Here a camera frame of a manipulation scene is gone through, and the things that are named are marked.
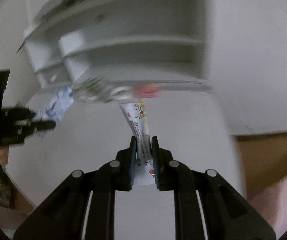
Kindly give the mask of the white printed stick wrapper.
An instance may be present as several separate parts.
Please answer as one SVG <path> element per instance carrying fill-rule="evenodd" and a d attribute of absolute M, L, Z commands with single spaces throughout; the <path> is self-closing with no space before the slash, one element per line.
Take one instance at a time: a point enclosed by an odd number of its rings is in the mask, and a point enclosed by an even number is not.
<path fill-rule="evenodd" d="M 155 174 L 144 103 L 142 101 L 122 102 L 119 106 L 137 140 L 134 185 L 152 185 L 155 183 Z"/>

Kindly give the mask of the pink bed cover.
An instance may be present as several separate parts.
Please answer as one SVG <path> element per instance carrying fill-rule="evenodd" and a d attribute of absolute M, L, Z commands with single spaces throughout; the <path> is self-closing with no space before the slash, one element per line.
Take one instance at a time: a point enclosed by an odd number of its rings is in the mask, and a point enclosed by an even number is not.
<path fill-rule="evenodd" d="M 287 176 L 248 199 L 280 239 L 287 231 Z"/>

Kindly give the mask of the pink yellow snack box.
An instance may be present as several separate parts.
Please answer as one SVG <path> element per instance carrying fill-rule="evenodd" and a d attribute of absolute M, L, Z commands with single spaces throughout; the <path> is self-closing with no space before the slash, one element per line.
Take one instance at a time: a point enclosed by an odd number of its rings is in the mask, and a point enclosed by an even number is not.
<path fill-rule="evenodd" d="M 160 89 L 156 83 L 143 83 L 135 87 L 134 96 L 139 99 L 157 98 L 160 96 Z"/>

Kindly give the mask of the white desk shelf unit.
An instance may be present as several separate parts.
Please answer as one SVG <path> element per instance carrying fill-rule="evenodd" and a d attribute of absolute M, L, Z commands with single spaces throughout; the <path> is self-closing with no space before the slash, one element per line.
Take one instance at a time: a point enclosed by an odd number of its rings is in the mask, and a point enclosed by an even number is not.
<path fill-rule="evenodd" d="M 26 0 L 25 49 L 41 88 L 88 77 L 113 86 L 211 89 L 208 0 Z"/>

